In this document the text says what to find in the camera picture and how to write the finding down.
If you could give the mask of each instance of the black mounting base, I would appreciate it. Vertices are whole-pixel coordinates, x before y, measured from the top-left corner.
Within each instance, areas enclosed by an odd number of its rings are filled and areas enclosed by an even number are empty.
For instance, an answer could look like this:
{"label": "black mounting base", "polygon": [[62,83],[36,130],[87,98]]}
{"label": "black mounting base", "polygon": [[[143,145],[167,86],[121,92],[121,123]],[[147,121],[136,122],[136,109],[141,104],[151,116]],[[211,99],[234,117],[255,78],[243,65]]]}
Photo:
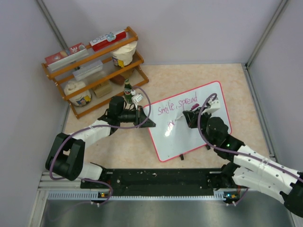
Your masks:
{"label": "black mounting base", "polygon": [[[99,180],[113,187],[114,196],[199,196],[213,195],[213,190],[226,188],[220,172],[220,168],[104,169]],[[82,182],[81,188],[107,187]]]}

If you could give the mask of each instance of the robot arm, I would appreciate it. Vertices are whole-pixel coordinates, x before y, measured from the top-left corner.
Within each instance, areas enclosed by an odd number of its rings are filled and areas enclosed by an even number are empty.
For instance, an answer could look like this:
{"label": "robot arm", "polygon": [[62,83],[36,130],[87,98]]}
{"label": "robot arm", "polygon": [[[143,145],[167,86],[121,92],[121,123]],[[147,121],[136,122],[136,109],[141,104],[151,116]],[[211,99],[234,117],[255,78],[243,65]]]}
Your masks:
{"label": "robot arm", "polygon": [[[76,178],[98,180],[103,168],[93,163],[83,163],[84,150],[87,147],[99,139],[113,134],[121,122],[132,122],[134,126],[140,124],[139,128],[156,126],[152,120],[146,120],[147,116],[144,114],[142,106],[139,105],[133,109],[125,109],[125,106],[123,97],[113,97],[105,114],[91,124],[89,130],[83,129],[82,132],[77,133],[66,142],[53,164],[53,172],[70,181]],[[47,170],[51,169],[57,151],[68,137],[69,135],[64,133],[56,136],[45,164]],[[70,151],[69,155],[65,154],[64,151]]]}
{"label": "robot arm", "polygon": [[277,199],[292,213],[303,217],[303,173],[258,154],[229,135],[228,126],[223,120],[212,117],[212,113],[220,108],[217,99],[210,100],[202,108],[183,111],[183,114],[188,127],[193,129],[200,125],[202,135],[212,145],[214,152],[230,161],[221,173],[226,187],[236,184],[257,190]]}

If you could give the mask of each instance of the handwritten text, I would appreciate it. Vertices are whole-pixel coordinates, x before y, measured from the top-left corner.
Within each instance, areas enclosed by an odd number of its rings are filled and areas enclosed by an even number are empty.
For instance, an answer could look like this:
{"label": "handwritten text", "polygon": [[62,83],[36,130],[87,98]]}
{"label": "handwritten text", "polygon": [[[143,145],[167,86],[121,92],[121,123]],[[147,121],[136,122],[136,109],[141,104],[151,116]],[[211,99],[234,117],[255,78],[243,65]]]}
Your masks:
{"label": "handwritten text", "polygon": [[165,107],[159,107],[158,108],[158,115],[161,114],[169,114],[170,112],[177,110],[178,108],[181,108],[184,110],[184,105],[185,104],[191,104],[197,102],[197,94],[195,92],[195,96],[191,98],[185,98],[182,100],[179,100],[177,104],[172,103],[170,100],[167,102]]}

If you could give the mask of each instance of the food package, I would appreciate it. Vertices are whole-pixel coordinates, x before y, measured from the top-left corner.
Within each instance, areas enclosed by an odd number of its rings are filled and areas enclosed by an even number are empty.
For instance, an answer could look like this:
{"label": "food package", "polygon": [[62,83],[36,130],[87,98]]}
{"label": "food package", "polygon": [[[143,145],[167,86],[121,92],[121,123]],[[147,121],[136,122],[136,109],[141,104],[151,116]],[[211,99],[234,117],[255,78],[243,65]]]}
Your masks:
{"label": "food package", "polygon": [[93,87],[92,90],[95,92],[96,97],[100,98],[110,93],[113,88],[107,80],[104,83],[98,84],[97,86]]}
{"label": "food package", "polygon": [[112,60],[114,65],[124,68],[133,60],[133,54],[136,51],[137,41],[126,44],[114,51],[112,51]]}
{"label": "food package", "polygon": [[[71,93],[74,93],[85,86],[86,84],[83,81],[69,81],[64,87],[64,93],[65,95],[70,95]],[[70,98],[70,101],[75,106],[85,106],[91,101],[91,93],[89,90],[86,90],[75,97]]]}

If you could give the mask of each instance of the whiteboard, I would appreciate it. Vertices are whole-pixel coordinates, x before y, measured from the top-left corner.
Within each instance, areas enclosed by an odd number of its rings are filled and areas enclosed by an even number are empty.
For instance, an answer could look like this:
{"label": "whiteboard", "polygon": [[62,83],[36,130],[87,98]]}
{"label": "whiteboard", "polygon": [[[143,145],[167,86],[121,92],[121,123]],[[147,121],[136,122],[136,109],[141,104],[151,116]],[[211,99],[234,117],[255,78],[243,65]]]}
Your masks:
{"label": "whiteboard", "polygon": [[[157,126],[148,128],[148,130],[161,162],[206,145],[198,129],[191,129],[187,126],[185,117],[176,119],[183,115],[183,110],[190,110],[194,104],[202,105],[212,93],[217,93],[221,105],[221,108],[214,112],[212,116],[221,117],[229,128],[228,133],[231,134],[232,128],[219,81],[196,87],[151,104],[150,119]],[[149,106],[145,106],[143,110],[147,115]]]}

